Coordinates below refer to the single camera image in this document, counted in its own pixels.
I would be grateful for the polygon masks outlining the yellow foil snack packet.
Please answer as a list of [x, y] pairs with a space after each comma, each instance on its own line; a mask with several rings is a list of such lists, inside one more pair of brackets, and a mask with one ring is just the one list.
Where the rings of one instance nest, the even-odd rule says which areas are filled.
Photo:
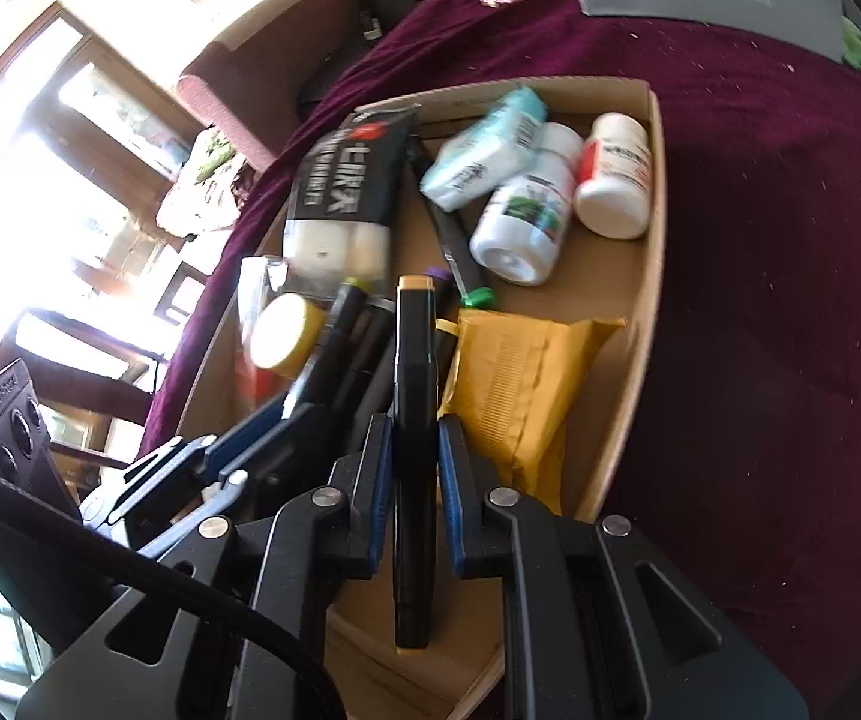
[[586, 372], [624, 325], [464, 309], [439, 413], [461, 421], [503, 484], [560, 514], [565, 421]]

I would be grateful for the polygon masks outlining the brown cardboard box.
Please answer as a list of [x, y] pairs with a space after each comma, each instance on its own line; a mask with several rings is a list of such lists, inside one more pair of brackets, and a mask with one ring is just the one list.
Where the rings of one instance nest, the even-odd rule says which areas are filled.
[[[480, 119], [515, 86], [529, 86], [558, 121], [586, 137], [604, 112], [622, 112], [650, 130], [655, 158], [653, 216], [645, 238], [600, 238], [578, 221], [565, 234], [551, 278], [538, 288], [495, 280], [499, 310], [572, 323], [624, 319], [586, 369], [565, 431], [562, 509], [593, 522], [606, 499], [631, 432], [658, 316], [666, 241], [663, 125], [647, 83], [614, 76], [531, 76], [474, 83], [383, 99], [357, 110], [419, 106], [419, 133], [432, 153]], [[393, 275], [443, 265], [427, 211], [412, 177], [401, 182]], [[185, 434], [223, 433], [245, 416], [236, 375], [240, 328], [236, 299], [227, 305], [197, 368], [178, 426]], [[350, 718], [469, 718], [503, 673], [502, 594], [497, 580], [458, 580], [439, 525], [433, 639], [427, 650], [399, 655], [391, 622], [389, 544], [370, 582], [347, 582], [328, 611], [325, 665]]]

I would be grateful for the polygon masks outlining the black snack pouch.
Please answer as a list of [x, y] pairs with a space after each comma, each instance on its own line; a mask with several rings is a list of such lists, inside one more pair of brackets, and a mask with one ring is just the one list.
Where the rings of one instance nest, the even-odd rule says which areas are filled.
[[287, 288], [329, 301], [344, 281], [382, 294], [414, 106], [351, 115], [305, 154], [293, 179], [282, 257]]

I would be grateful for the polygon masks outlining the black marker purple cap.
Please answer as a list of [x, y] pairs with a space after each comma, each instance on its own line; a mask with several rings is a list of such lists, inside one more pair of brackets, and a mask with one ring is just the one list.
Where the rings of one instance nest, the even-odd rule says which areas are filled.
[[[435, 286], [435, 310], [437, 317], [444, 319], [446, 312], [450, 310], [451, 304], [456, 298], [455, 278], [450, 270], [432, 266], [427, 268], [425, 274], [432, 278]], [[367, 383], [367, 388], [360, 395], [359, 403], [354, 411], [354, 418], [350, 423], [349, 440], [347, 450], [359, 452], [364, 447], [365, 436], [371, 417], [375, 413], [386, 413], [393, 405], [394, 397], [394, 356], [396, 356], [396, 340], [394, 335], [389, 335], [389, 340], [383, 344], [383, 354], [378, 358], [375, 372]]]

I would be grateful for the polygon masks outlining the purple velvet bedspread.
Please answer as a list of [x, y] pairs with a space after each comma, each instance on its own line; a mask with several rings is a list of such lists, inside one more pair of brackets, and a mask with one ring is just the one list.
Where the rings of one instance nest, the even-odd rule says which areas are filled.
[[647, 380], [606, 499], [817, 718], [861, 673], [861, 75], [767, 37], [590, 18], [575, 0], [427, 0], [264, 172], [152, 401], [191, 383], [305, 151], [352, 109], [522, 76], [627, 76], [661, 107], [668, 239]]

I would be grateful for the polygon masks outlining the green cloth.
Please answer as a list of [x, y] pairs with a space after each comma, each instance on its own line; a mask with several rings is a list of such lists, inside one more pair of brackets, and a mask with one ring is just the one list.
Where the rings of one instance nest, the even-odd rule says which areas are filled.
[[848, 16], [842, 18], [842, 59], [849, 67], [861, 70], [861, 29]]

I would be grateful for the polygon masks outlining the white bottle red label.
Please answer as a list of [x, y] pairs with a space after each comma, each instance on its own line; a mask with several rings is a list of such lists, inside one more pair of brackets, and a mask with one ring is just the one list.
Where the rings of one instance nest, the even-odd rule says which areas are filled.
[[645, 127], [606, 112], [591, 125], [577, 172], [574, 211], [598, 236], [631, 241], [652, 216], [652, 153]]

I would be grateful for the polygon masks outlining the black marker yellow tip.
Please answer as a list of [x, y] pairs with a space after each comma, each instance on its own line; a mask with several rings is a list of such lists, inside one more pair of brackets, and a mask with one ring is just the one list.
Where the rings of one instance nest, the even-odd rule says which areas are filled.
[[328, 403], [346, 364], [350, 335], [369, 299], [370, 284], [365, 281], [346, 280], [339, 286], [313, 351], [284, 400], [282, 418], [292, 418], [305, 403]]

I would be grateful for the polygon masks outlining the clear pack red item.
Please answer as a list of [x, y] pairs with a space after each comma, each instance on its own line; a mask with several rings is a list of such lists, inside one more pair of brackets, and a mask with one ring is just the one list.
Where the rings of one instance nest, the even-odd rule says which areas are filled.
[[271, 333], [268, 307], [284, 294], [289, 266], [281, 257], [251, 255], [241, 261], [236, 287], [235, 382], [241, 413], [264, 405], [282, 387], [282, 379], [259, 366], [263, 346]]

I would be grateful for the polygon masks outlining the yellow round cream jar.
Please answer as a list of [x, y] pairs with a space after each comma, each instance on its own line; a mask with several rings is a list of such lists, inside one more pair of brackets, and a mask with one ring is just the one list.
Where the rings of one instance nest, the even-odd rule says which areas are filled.
[[302, 294], [274, 298], [254, 322], [248, 340], [251, 362], [258, 369], [295, 379], [311, 355], [326, 312]]

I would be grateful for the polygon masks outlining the black marker orange cap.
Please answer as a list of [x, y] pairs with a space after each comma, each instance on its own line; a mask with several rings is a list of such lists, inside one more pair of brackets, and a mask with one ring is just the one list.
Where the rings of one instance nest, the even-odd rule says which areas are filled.
[[393, 395], [394, 647], [430, 642], [437, 566], [437, 363], [435, 284], [398, 281]]

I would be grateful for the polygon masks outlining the black marker green cap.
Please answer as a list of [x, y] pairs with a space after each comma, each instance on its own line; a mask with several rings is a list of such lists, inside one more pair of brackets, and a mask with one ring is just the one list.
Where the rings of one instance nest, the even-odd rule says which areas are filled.
[[484, 268], [469, 252], [469, 232], [458, 213], [446, 213], [429, 200], [421, 180], [432, 167], [432, 154], [417, 135], [407, 138], [407, 171], [401, 190], [401, 215], [394, 258], [406, 266], [444, 263], [448, 266], [464, 309], [495, 309], [497, 296]]

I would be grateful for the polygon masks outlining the teal tissue pack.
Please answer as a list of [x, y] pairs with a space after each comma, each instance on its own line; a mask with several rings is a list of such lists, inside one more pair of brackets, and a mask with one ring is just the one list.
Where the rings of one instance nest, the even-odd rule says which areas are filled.
[[440, 148], [421, 179], [422, 195], [453, 213], [492, 192], [528, 166], [546, 119], [546, 104], [528, 86], [506, 93], [484, 119]]

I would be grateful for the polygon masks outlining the white bottle green label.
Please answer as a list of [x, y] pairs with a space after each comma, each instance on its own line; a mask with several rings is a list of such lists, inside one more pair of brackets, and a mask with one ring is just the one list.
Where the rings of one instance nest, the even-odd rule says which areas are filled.
[[480, 266], [521, 286], [546, 283], [569, 229], [583, 138], [547, 122], [523, 172], [495, 188], [469, 250]]

